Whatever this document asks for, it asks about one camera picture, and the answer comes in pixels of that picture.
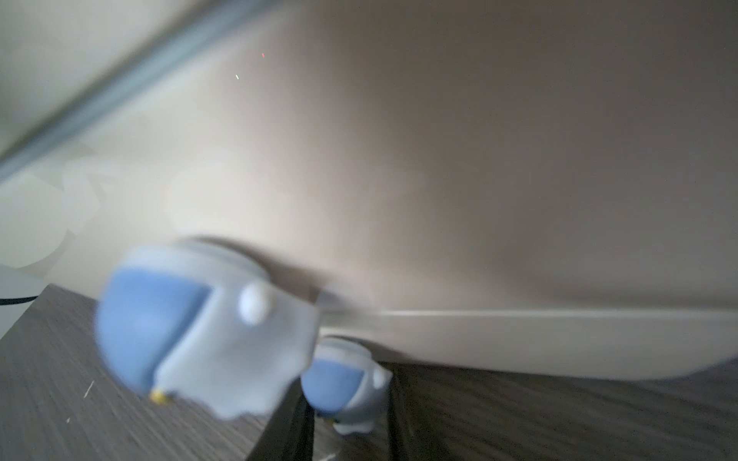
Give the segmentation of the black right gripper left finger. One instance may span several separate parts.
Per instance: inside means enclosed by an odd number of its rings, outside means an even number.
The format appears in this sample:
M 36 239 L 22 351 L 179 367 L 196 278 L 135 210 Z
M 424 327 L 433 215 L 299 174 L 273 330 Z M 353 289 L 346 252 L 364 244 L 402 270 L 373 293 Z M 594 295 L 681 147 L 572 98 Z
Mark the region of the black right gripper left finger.
M 246 460 L 311 461 L 314 425 L 314 409 L 295 380 Z

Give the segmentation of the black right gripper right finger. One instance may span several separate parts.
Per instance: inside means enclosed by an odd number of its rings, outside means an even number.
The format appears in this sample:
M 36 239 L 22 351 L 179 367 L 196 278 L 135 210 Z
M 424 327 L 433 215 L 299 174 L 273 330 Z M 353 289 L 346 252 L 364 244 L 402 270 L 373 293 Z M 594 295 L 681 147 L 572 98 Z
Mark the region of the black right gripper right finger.
M 391 365 L 387 432 L 390 460 L 457 460 L 421 401 L 413 395 L 409 378 L 399 365 Z

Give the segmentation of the pale blue drawer box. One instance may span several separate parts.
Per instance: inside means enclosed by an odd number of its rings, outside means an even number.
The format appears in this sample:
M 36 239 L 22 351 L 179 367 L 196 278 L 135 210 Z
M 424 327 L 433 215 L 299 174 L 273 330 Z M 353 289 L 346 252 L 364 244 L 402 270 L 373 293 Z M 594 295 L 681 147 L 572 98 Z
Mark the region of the pale blue drawer box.
M 110 374 L 372 428 L 412 361 L 737 355 L 733 1 L 5 1 L 1 271 Z

